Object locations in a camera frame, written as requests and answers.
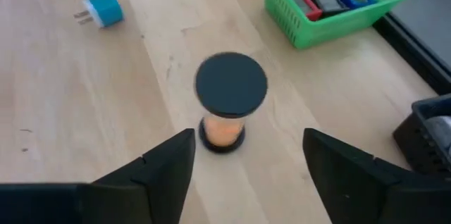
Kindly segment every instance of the black plastic bin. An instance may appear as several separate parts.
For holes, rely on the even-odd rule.
[[[451,179],[449,150],[438,144],[434,131],[426,123],[436,116],[451,116],[451,94],[413,103],[412,114],[394,131],[393,137],[416,172]]]

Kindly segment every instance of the black cap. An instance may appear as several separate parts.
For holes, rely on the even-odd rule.
[[[241,118],[263,102],[268,80],[252,58],[236,52],[215,54],[196,74],[197,98],[209,112],[223,118]]]

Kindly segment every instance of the red box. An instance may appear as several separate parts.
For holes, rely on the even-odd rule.
[[[318,6],[316,6],[312,0],[303,0],[303,1],[311,9],[311,12],[306,13],[305,16],[308,17],[308,19],[311,21],[318,20],[323,11],[319,9]]]

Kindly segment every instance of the wood grain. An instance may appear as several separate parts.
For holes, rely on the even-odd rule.
[[[407,167],[391,133],[435,94],[374,30],[298,51],[263,0],[119,1],[99,30],[81,0],[0,0],[1,182],[89,182],[197,127],[194,74],[220,51],[256,59],[268,95],[239,151],[198,144],[181,223],[329,223],[305,127]]]

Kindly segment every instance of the green basket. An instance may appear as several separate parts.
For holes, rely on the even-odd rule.
[[[293,0],[265,0],[265,7],[292,44],[302,49],[369,27],[400,1],[377,0],[376,4],[316,22],[310,21]]]

